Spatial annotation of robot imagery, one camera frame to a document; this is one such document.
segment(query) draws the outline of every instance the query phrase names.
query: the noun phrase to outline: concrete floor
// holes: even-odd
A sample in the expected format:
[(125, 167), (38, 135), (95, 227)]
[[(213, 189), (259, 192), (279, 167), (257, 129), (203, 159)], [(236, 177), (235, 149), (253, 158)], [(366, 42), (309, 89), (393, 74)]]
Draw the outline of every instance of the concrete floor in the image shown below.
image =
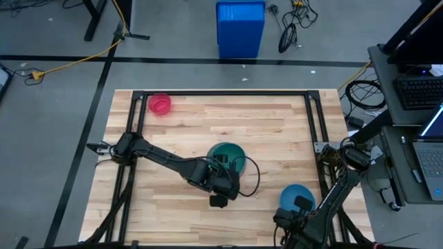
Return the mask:
[[(152, 39), (126, 39), (118, 46), (117, 57), (218, 58), (213, 25), (215, 0), (133, 2), (132, 32), (151, 35)], [(281, 13), (289, 11), (285, 0), (270, 3), (279, 6)], [(311, 0), (311, 4), (320, 15), (318, 21), (311, 28), (300, 30), (301, 48), (290, 48), (284, 54), (277, 51), (280, 36), (277, 23), (271, 15), (266, 16), (259, 59), (298, 60), (298, 66), (112, 63), (88, 141), (97, 142), (103, 137), (115, 89), (337, 88), (358, 68), (326, 62), (366, 62), (366, 48), (386, 42), (419, 1)], [(9, 12), (0, 12), (0, 22), (7, 24), (0, 26), (0, 31), (8, 34), (0, 41), (0, 55), (98, 53), (110, 45), (118, 15), (108, 3), (94, 40), (89, 43), (83, 41), (88, 21), (83, 6), (63, 10), (61, 1), (23, 10), (15, 18)], [(0, 62), (13, 70), (21, 68), (23, 63), (27, 63), (24, 68), (40, 69), (67, 63), (26, 58)], [(0, 130), (7, 131), (0, 133), (0, 158), (5, 168), (0, 175), (1, 248), (14, 248), (21, 236), (30, 238), (27, 248), (44, 245), (104, 64), (78, 64), (47, 75), (36, 86), (25, 86), (23, 78), (14, 77), (0, 104)], [(343, 101), (343, 110), (348, 109), (349, 104)], [(366, 122), (371, 119), (362, 110), (357, 109), (353, 114)], [(95, 154), (84, 150), (56, 245), (78, 241), (96, 160)], [(373, 185), (386, 183), (376, 180)], [(395, 213), (365, 181), (363, 191), (377, 241), (391, 241), (419, 232), (390, 245), (441, 248), (442, 207), (407, 205)]]

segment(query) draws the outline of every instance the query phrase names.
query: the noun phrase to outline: pink bowl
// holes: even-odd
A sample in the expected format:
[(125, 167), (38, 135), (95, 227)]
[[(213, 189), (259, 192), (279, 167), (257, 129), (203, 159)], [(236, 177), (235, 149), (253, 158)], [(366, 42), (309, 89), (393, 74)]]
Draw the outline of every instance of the pink bowl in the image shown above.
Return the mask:
[(147, 106), (157, 115), (167, 114), (171, 110), (171, 97), (166, 93), (156, 93), (147, 100)]

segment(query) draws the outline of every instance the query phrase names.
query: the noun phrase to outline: wood grain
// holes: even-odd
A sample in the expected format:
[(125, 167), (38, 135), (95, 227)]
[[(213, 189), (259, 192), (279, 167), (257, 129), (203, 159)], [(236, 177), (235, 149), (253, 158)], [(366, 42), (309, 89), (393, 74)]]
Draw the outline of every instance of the wood grain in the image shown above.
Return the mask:
[[(131, 94), (115, 92), (104, 137), (111, 144), (125, 130)], [(347, 129), (337, 92), (321, 90), (320, 96), (329, 139), (340, 141)], [(165, 116), (147, 111), (145, 139), (182, 157), (204, 156), (216, 143), (234, 142), (260, 166), (260, 188), (250, 198), (239, 196), (224, 209), (213, 208), (208, 193), (188, 185), (176, 172), (139, 159), (125, 243), (137, 239), (142, 245), (270, 246), (272, 216), (284, 187), (303, 184), (317, 205), (321, 202), (303, 97), (173, 96), (172, 103)], [(89, 237), (109, 211), (117, 168), (112, 162), (97, 167), (80, 240)], [(256, 169), (249, 163), (240, 179), (242, 191), (251, 192), (256, 182)], [(344, 208), (362, 233), (373, 239), (359, 186)]]

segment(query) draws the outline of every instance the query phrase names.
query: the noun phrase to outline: wheel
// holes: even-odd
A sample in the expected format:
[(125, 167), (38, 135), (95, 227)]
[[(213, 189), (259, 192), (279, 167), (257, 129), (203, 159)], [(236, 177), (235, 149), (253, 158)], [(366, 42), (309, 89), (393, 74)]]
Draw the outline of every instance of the wheel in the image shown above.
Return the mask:
[(394, 201), (389, 203), (389, 208), (392, 211), (396, 211), (396, 212), (400, 211), (400, 209), (401, 209), (401, 207), (397, 206), (397, 204)]

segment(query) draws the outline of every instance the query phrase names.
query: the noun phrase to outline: blue storage bin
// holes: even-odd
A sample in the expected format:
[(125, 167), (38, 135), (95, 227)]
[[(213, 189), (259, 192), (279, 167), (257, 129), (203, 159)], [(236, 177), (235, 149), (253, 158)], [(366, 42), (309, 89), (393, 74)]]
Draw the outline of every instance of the blue storage bin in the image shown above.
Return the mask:
[(256, 58), (264, 27), (263, 0), (219, 0), (217, 43), (220, 58)]

